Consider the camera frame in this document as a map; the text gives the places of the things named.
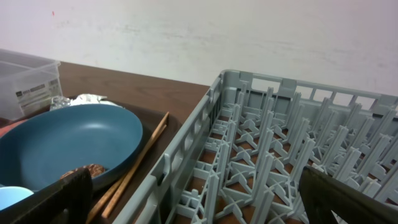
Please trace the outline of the light blue cup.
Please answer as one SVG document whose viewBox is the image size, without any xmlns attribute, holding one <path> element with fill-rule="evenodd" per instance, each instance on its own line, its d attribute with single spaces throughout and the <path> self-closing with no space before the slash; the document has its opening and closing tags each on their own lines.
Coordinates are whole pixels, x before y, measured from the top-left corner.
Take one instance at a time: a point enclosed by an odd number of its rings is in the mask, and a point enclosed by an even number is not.
<svg viewBox="0 0 398 224">
<path fill-rule="evenodd" d="M 14 205 L 21 200 L 33 195 L 33 191 L 18 187 L 18 186 L 8 186 L 0 188 L 0 210 L 4 210 L 7 207 Z"/>
</svg>

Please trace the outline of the brown round bread piece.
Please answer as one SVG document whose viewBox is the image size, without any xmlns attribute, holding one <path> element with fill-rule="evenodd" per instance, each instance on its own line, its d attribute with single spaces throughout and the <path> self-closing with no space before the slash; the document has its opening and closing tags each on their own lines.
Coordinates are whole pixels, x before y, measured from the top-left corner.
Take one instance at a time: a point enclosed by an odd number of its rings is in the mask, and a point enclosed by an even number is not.
<svg viewBox="0 0 398 224">
<path fill-rule="evenodd" d="M 73 170 L 70 170 L 70 171 L 66 172 L 65 174 L 63 174 L 60 177 L 60 179 L 63 179 L 66 176 L 68 176 L 68 175 L 70 175 L 70 174 L 72 174 L 72 173 L 74 173 L 74 172 L 76 172 L 78 170 L 82 170 L 82 169 L 88 169 L 92 178 L 94 178 L 96 176 L 99 176 L 100 174 L 102 174 L 102 173 L 104 173 L 106 171 L 106 169 L 102 165 L 89 164 L 89 165 L 85 165 L 85 166 L 82 166 L 82 167 L 79 167 L 79 168 L 76 168 L 76 169 L 73 169 Z"/>
</svg>

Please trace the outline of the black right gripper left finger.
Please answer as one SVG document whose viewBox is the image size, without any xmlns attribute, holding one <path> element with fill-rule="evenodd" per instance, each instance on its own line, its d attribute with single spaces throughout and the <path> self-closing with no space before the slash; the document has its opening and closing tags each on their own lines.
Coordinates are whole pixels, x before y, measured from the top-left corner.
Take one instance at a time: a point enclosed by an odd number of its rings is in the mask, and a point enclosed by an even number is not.
<svg viewBox="0 0 398 224">
<path fill-rule="evenodd" d="M 1 210 L 1 223 L 51 223 L 67 211 L 67 223 L 85 223 L 91 206 L 93 181 L 80 169 Z"/>
</svg>

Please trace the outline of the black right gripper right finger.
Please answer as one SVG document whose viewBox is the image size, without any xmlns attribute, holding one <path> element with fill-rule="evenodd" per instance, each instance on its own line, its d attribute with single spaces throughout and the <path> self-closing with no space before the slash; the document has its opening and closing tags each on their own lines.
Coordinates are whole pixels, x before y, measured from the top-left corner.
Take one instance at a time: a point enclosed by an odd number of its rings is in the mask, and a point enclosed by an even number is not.
<svg viewBox="0 0 398 224">
<path fill-rule="evenodd" d="M 305 166 L 298 189 L 310 223 L 336 223 L 335 215 L 345 222 L 397 224 L 397 210 Z"/>
</svg>

